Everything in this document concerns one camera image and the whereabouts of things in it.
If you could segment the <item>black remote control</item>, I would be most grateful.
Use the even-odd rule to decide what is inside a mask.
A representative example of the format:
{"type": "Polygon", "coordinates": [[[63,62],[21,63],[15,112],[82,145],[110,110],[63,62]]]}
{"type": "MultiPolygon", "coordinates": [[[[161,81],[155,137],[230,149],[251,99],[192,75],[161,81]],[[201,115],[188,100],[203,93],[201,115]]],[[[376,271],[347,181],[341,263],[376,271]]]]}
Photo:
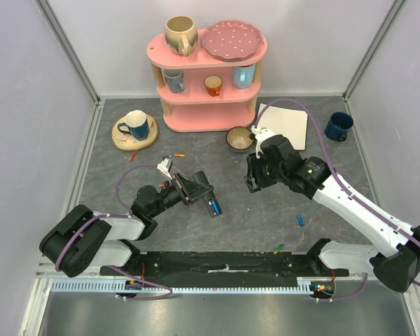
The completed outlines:
{"type": "MultiPolygon", "coordinates": [[[[198,171],[194,173],[192,177],[197,183],[209,185],[207,175],[203,171],[198,171]]],[[[213,191],[206,193],[202,199],[212,218],[215,218],[223,213],[213,191]]]]}

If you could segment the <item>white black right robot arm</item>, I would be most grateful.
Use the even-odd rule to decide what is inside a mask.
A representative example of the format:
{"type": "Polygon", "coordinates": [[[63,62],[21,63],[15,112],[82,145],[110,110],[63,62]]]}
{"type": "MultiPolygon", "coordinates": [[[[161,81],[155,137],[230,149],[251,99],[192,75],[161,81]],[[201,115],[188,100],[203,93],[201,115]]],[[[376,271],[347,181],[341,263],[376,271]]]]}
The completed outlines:
{"type": "Polygon", "coordinates": [[[370,241],[357,245],[320,239],[306,259],[312,274],[320,276],[329,269],[372,274],[399,293],[415,282],[420,273],[420,225],[414,227],[386,213],[324,160],[302,159],[286,137],[262,128],[252,139],[255,153],[246,158],[245,178],[251,193],[282,183],[334,211],[370,241]]]}

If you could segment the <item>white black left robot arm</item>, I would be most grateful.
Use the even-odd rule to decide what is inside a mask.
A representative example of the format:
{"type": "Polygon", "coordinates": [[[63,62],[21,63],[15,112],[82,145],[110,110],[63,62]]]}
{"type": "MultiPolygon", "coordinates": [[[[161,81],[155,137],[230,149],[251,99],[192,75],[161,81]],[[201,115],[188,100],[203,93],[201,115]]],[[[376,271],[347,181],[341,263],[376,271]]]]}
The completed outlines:
{"type": "Polygon", "coordinates": [[[88,267],[115,265],[124,275],[139,269],[139,252],[131,242],[149,237],[158,226],[155,217],[182,203],[186,206],[202,200],[211,217],[222,214],[214,187],[203,171],[192,180],[180,174],[159,190],[152,185],[141,187],[131,206],[131,213],[113,215],[94,212],[84,204],[75,206],[42,238],[39,251],[55,264],[55,269],[76,277],[88,267]]]}

